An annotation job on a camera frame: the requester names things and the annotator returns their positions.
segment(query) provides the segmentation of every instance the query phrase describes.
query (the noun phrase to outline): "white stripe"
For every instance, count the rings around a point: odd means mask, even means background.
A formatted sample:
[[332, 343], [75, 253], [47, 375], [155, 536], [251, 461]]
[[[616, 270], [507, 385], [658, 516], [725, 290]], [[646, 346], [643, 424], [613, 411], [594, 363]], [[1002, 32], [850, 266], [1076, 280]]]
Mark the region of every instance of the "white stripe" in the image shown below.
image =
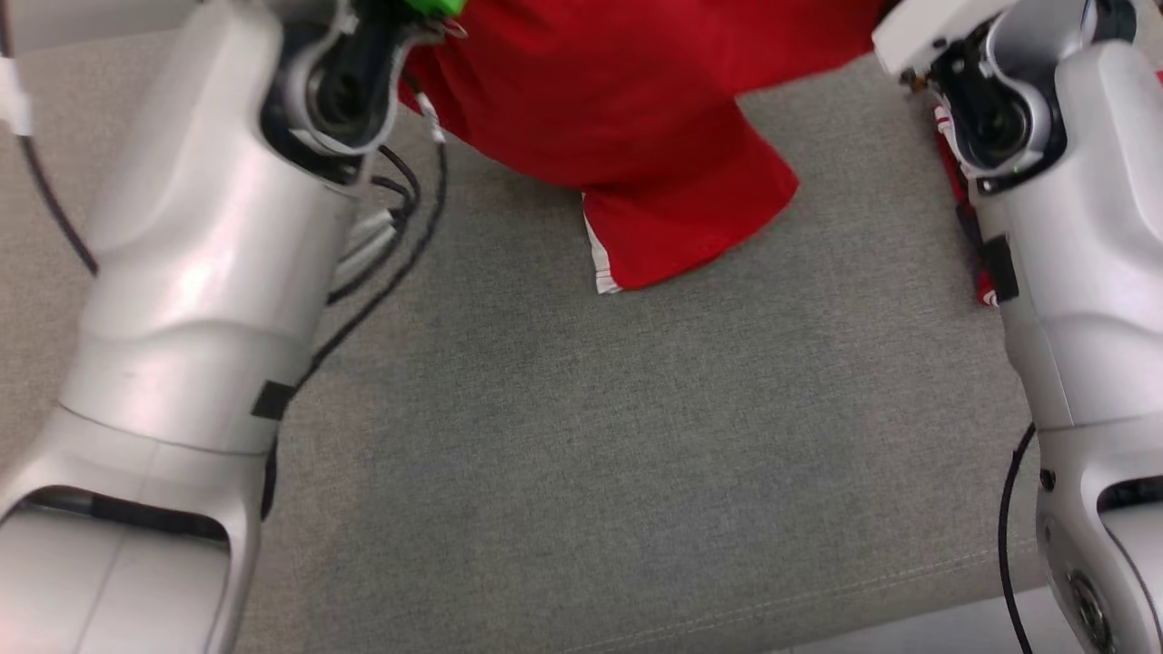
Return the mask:
[[614, 282], [614, 275], [609, 271], [609, 253], [606, 250], [606, 246], [602, 246], [601, 241], [598, 240], [598, 235], [593, 233], [590, 219], [585, 218], [585, 209], [582, 209], [582, 218], [585, 219], [585, 230], [590, 235], [590, 254], [593, 256], [593, 266], [597, 272], [598, 293], [601, 296], [616, 293], [622, 287], [618, 285], [618, 282]]

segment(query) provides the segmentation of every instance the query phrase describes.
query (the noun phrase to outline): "black sticker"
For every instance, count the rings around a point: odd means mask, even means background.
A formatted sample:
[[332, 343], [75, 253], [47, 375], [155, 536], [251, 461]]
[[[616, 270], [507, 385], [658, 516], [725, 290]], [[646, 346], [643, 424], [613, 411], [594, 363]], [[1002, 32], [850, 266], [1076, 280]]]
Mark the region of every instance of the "black sticker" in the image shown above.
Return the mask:
[[1014, 273], [1013, 256], [1009, 254], [1009, 241], [998, 236], [982, 246], [982, 258], [990, 271], [993, 290], [998, 292], [998, 301], [1004, 303], [1018, 297], [1018, 275]]
[[266, 382], [263, 384], [263, 391], [258, 393], [258, 399], [255, 400], [255, 407], [250, 410], [250, 414], [256, 418], [283, 420], [283, 414], [287, 412], [287, 406], [291, 405], [293, 397], [294, 386]]

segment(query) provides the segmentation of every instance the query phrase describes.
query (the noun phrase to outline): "seam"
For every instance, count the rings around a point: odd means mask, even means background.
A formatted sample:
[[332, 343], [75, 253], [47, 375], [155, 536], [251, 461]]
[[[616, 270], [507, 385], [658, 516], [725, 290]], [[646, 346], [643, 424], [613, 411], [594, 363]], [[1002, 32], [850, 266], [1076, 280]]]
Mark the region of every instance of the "seam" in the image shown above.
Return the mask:
[[[106, 428], [106, 429], [112, 429], [114, 432], [117, 432], [120, 434], [124, 434], [127, 436], [134, 436], [135, 439], [147, 439], [147, 440], [150, 440], [150, 441], [154, 441], [155, 443], [163, 443], [163, 445], [166, 445], [169, 447], [180, 447], [183, 449], [190, 449], [190, 450], [193, 450], [193, 452], [205, 452], [205, 453], [209, 453], [209, 454], [229, 454], [231, 456], [254, 456], [256, 458], [257, 457], [264, 457], [264, 458], [266, 457], [266, 454], [262, 453], [262, 452], [257, 452], [257, 453], [256, 452], [223, 452], [221, 449], [211, 449], [211, 448], [207, 448], [207, 447], [198, 447], [198, 446], [186, 445], [186, 443], [176, 443], [176, 442], [170, 442], [170, 441], [159, 441], [158, 439], [155, 439], [154, 436], [147, 436], [145, 434], [138, 434], [137, 432], [129, 432], [129, 431], [122, 429], [121, 427], [116, 427], [114, 425], [106, 425], [105, 422], [101, 422], [100, 420], [93, 420], [88, 415], [81, 415], [80, 413], [77, 413], [76, 411], [69, 408], [67, 406], [65, 406], [65, 405], [63, 405], [60, 403], [57, 403], [57, 407], [60, 408], [60, 410], [63, 410], [63, 411], [65, 411], [65, 412], [67, 412], [67, 413], [71, 413], [72, 415], [77, 417], [77, 418], [80, 418], [81, 420], [84, 420], [86, 422], [92, 422], [92, 424], [97, 425], [98, 427], [102, 427], [102, 428]], [[154, 460], [150, 458], [149, 463], [152, 465]]]
[[[154, 447], [149, 453], [149, 461], [145, 462], [145, 470], [149, 470], [154, 465], [154, 460], [157, 458], [157, 447]], [[145, 488], [145, 479], [148, 475], [142, 475], [142, 478], [137, 482], [137, 489], [134, 491], [133, 498], [137, 499], [141, 497], [142, 489]], [[80, 635], [77, 638], [74, 653], [80, 652], [85, 647], [85, 637], [88, 635], [90, 627], [93, 626], [93, 618], [97, 617], [97, 610], [101, 606], [101, 598], [105, 597], [105, 591], [109, 589], [109, 580], [113, 577], [113, 570], [117, 568], [117, 563], [121, 562], [121, 555], [124, 553], [126, 541], [129, 539], [129, 526], [121, 526], [121, 535], [117, 538], [117, 547], [114, 550], [113, 557], [109, 560], [109, 567], [105, 569], [105, 574], [101, 576], [101, 588], [97, 592], [97, 598], [93, 599], [93, 605], [88, 607], [88, 614], [85, 616], [85, 626], [80, 630]]]
[[[1037, 541], [1037, 539], [1021, 540], [1021, 541], [1018, 541], [1018, 542], [1014, 542], [1013, 545], [1011, 545], [1011, 548], [1012, 548], [1013, 552], [1026, 552], [1026, 550], [1029, 549], [1028, 546], [1032, 545], [1032, 543], [1034, 543], [1034, 542], [1036, 542], [1036, 541]], [[835, 598], [835, 597], [844, 597], [844, 596], [850, 596], [850, 595], [861, 595], [861, 593], [870, 592], [870, 591], [873, 591], [873, 590], [882, 590], [882, 589], [885, 589], [885, 588], [892, 588], [894, 585], [900, 585], [900, 584], [904, 584], [904, 583], [916, 581], [918, 578], [922, 578], [925, 576], [928, 576], [930, 573], [935, 573], [935, 571], [943, 573], [943, 571], [956, 570], [958, 568], [963, 568], [965, 566], [961, 566], [959, 563], [962, 563], [964, 561], [968, 561], [970, 559], [980, 559], [982, 556], [986, 556], [986, 555], [993, 554], [993, 553], [994, 553], [994, 548], [983, 549], [980, 552], [975, 552], [972, 554], [965, 554], [964, 556], [958, 556], [956, 559], [949, 559], [947, 561], [940, 561], [937, 563], [929, 563], [927, 566], [919, 566], [916, 568], [909, 568], [907, 570], [899, 570], [899, 571], [896, 571], [896, 573], [890, 573], [887, 575], [882, 575], [879, 577], [872, 577], [872, 578], [869, 578], [869, 580], [864, 580], [862, 582], [857, 582], [857, 583], [854, 583], [854, 584], [839, 585], [839, 587], [829, 588], [829, 589], [826, 589], [826, 590], [805, 592], [805, 593], [801, 593], [801, 595], [795, 595], [795, 596], [792, 596], [792, 597], [784, 597], [784, 598], [779, 598], [779, 599], [771, 599], [771, 600], [768, 600], [768, 602], [761, 602], [758, 604], [751, 604], [751, 605], [743, 606], [743, 607], [740, 607], [740, 609], [733, 609], [730, 611], [723, 611], [721, 613], [713, 613], [713, 614], [709, 614], [709, 616], [704, 616], [701, 618], [692, 618], [690, 620], [683, 620], [680, 623], [675, 623], [675, 624], [666, 625], [666, 626], [663, 626], [663, 627], [656, 627], [656, 628], [651, 628], [651, 630], [645, 630], [645, 631], [632, 633], [632, 634], [628, 634], [628, 635], [622, 635], [622, 637], [619, 637], [619, 638], [612, 638], [612, 639], [602, 640], [602, 641], [598, 641], [598, 642], [588, 642], [586, 645], [579, 645], [579, 646], [576, 646], [576, 647], [571, 647], [569, 649], [562, 649], [562, 651], [558, 652], [558, 654], [571, 654], [571, 653], [575, 653], [575, 652], [582, 652], [584, 649], [595, 649], [598, 647], [602, 647], [602, 646], [606, 646], [606, 645], [614, 645], [614, 647], [609, 647], [609, 648], [601, 649], [601, 651], [598, 652], [598, 654], [606, 654], [607, 652], [615, 652], [615, 651], [619, 651], [619, 649], [626, 649], [628, 647], [636, 647], [638, 645], [645, 645], [645, 644], [655, 642], [655, 641], [658, 641], [658, 640], [666, 640], [666, 639], [670, 639], [670, 638], [676, 638], [676, 637], [684, 635], [684, 634], [687, 634], [687, 633], [694, 633], [694, 632], [698, 632], [698, 631], [711, 630], [711, 628], [715, 628], [715, 627], [719, 627], [719, 626], [729, 625], [729, 624], [733, 624], [733, 623], [749, 620], [751, 618], [755, 618], [755, 617], [758, 617], [758, 616], [763, 616], [763, 614], [768, 614], [768, 613], [778, 613], [778, 612], [780, 612], [780, 611], [784, 610], [784, 609], [775, 609], [776, 606], [783, 606], [783, 605], [787, 605], [787, 604], [792, 604], [792, 605], [794, 605], [794, 604], [805, 604], [805, 603], [811, 603], [811, 602], [818, 602], [818, 600], [821, 600], [821, 599], [830, 599], [830, 598]], [[698, 626], [698, 627], [694, 627], [694, 628], [675, 632], [675, 630], [678, 630], [678, 628], [682, 628], [682, 627], [686, 627], [686, 626], [691, 626], [691, 625], [697, 625], [699, 623], [706, 623], [706, 621], [709, 621], [709, 620], [720, 620], [721, 618], [729, 618], [732, 616], [739, 616], [740, 613], [745, 613], [745, 614], [742, 616], [742, 617], [735, 617], [735, 618], [730, 618], [730, 619], [722, 620], [722, 621], [715, 621], [715, 623], [712, 623], [709, 625], [701, 625], [701, 626]], [[675, 632], [675, 633], [664, 633], [664, 634], [658, 635], [656, 638], [650, 638], [650, 639], [647, 639], [647, 640], [637, 640], [637, 639], [640, 639], [640, 638], [642, 638], [644, 635], [652, 635], [652, 634], [658, 634], [658, 633], [662, 633], [662, 632]], [[619, 642], [625, 642], [627, 640], [634, 640], [635, 642], [632, 642], [632, 644], [628, 644], [628, 645], [616, 645]]]

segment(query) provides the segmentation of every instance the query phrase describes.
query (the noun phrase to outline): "gray floor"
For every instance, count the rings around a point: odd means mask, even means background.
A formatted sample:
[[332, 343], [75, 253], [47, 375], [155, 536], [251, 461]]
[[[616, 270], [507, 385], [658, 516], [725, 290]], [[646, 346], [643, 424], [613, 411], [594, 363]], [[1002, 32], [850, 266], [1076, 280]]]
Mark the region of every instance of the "gray floor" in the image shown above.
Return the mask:
[[[1083, 654], [1049, 588], [1018, 593], [1018, 610], [1036, 653]], [[1021, 654], [1000, 597], [908, 618], [773, 654]]]

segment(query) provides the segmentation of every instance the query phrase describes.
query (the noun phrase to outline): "metal screw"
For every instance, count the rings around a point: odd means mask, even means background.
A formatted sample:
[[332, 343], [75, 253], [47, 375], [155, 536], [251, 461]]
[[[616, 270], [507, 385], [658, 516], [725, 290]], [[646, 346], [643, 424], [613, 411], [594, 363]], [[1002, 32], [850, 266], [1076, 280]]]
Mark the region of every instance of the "metal screw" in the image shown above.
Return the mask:
[[1113, 653], [1111, 625], [1106, 621], [1106, 616], [1103, 614], [1103, 607], [1099, 605], [1094, 587], [1091, 585], [1090, 581], [1082, 573], [1073, 573], [1069, 578], [1076, 616], [1079, 623], [1082, 623], [1083, 631], [1086, 632], [1086, 638], [1090, 639], [1091, 645], [1099, 652], [1104, 654]]
[[355, 12], [348, 13], [348, 15], [340, 19], [340, 31], [347, 35], [352, 35], [356, 33], [356, 28], [359, 27], [359, 15]]

